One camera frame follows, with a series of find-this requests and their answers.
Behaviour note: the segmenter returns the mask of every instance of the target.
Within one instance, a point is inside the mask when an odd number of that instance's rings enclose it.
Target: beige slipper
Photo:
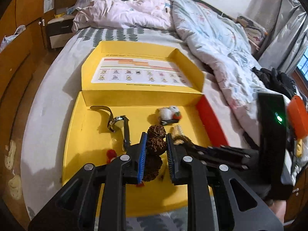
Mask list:
[[[15,175],[13,179],[8,182],[10,194],[15,200],[19,200],[23,193],[21,188],[21,178],[19,175]]]
[[[10,141],[9,156],[5,156],[5,159],[4,159],[5,167],[8,170],[11,170],[12,167],[13,167],[15,151],[16,151],[16,143],[13,140],[11,140]]]

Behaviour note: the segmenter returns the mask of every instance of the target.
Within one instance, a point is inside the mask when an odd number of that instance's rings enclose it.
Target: red object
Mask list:
[[[116,158],[117,154],[113,149],[109,149],[106,153],[107,157],[109,160],[111,160],[112,158]]]
[[[219,121],[205,95],[201,97],[196,108],[212,145],[217,147],[220,145],[228,146],[227,138],[224,135]]]
[[[308,136],[308,114],[303,100],[298,95],[291,99],[287,106],[287,112],[297,139]]]
[[[136,187],[144,187],[143,182],[141,182],[140,184],[137,184]]]
[[[174,120],[180,120],[182,118],[181,112],[175,112],[172,116]]]

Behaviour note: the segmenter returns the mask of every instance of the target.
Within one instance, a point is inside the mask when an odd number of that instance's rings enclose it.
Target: wooden floor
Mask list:
[[[8,189],[8,181],[12,179],[15,175],[20,175],[20,157],[21,157],[21,148],[23,142],[23,134],[26,128],[26,123],[28,115],[31,109],[32,102],[34,100],[35,94],[47,72],[52,62],[60,53],[61,49],[51,50],[46,52],[39,64],[35,73],[33,74],[32,79],[30,80],[28,87],[23,95],[23,98],[18,107],[16,118],[13,124],[12,136],[11,139],[16,142],[16,153],[14,158],[14,165],[11,170],[6,169],[3,162],[0,168],[2,169],[0,173],[0,193],[2,198],[12,212],[13,216],[17,221],[27,230],[30,219],[26,210],[25,202],[23,196],[20,200],[14,200]]]

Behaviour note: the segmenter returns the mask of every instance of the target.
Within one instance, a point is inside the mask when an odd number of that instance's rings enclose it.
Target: person's skin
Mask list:
[[[286,205],[285,200],[274,200],[274,203],[269,207],[282,223],[284,223]]]

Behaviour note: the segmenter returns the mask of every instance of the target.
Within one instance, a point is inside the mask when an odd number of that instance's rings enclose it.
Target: bird figurine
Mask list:
[[[182,118],[181,112],[177,106],[164,107],[159,109],[159,119],[161,125],[178,123]]]

